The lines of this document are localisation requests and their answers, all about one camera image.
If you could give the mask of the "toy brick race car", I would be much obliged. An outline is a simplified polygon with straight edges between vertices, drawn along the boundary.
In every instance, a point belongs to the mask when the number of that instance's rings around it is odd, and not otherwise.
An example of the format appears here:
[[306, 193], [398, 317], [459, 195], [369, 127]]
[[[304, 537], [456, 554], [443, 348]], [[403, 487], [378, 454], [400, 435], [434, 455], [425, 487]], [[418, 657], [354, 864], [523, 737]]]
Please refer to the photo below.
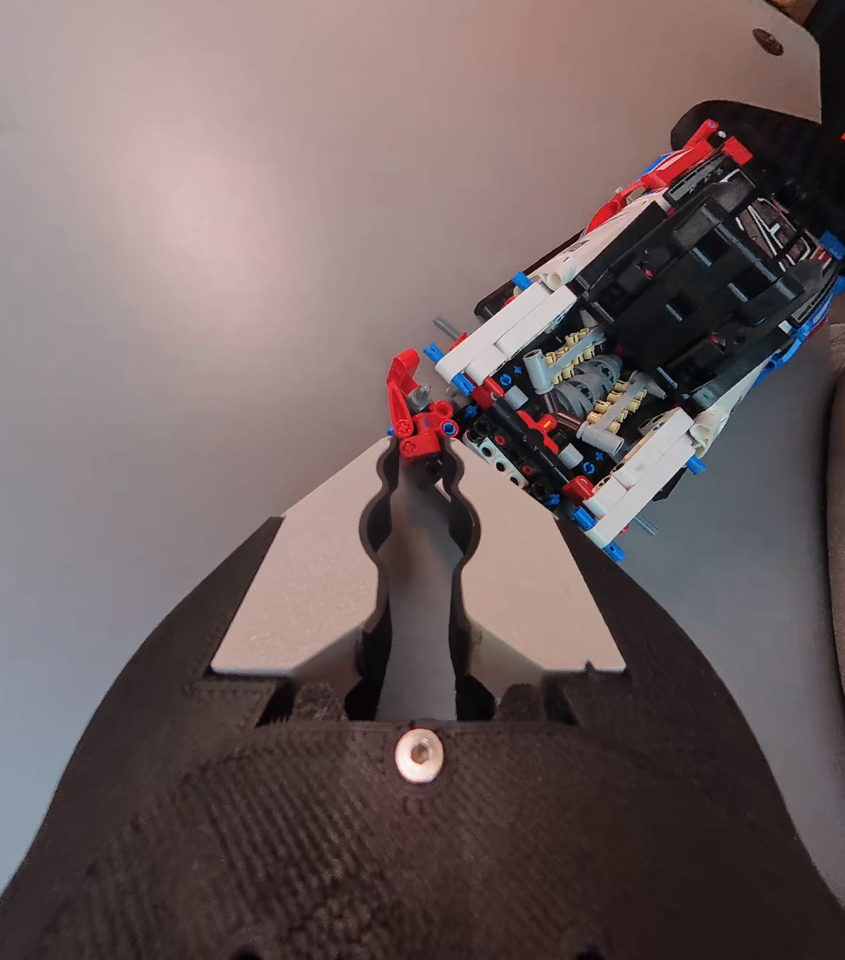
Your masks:
[[616, 189], [588, 224], [477, 303], [479, 325], [397, 354], [413, 418], [451, 402], [451, 440], [604, 553], [704, 458], [752, 388], [786, 366], [845, 291], [845, 246], [755, 178], [715, 121]]

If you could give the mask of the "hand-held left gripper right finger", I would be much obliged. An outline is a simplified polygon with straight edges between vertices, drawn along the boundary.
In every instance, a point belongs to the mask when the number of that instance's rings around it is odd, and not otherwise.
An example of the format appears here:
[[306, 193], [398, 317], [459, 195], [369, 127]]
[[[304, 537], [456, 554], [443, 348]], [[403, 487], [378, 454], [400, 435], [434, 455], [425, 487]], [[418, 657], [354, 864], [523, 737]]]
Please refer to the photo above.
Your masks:
[[448, 644], [458, 718], [492, 718], [507, 690], [621, 675], [626, 663], [557, 520], [464, 443], [443, 455], [452, 572]]

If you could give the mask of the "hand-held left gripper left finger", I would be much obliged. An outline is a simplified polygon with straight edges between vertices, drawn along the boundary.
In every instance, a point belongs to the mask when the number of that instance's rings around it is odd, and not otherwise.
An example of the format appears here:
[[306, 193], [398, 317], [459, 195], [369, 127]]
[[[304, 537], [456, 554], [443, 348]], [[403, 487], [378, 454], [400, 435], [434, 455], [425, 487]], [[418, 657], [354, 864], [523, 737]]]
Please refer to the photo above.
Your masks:
[[398, 445], [382, 438], [285, 510], [212, 673], [324, 683], [349, 718], [376, 718], [393, 638], [379, 553], [399, 478]]

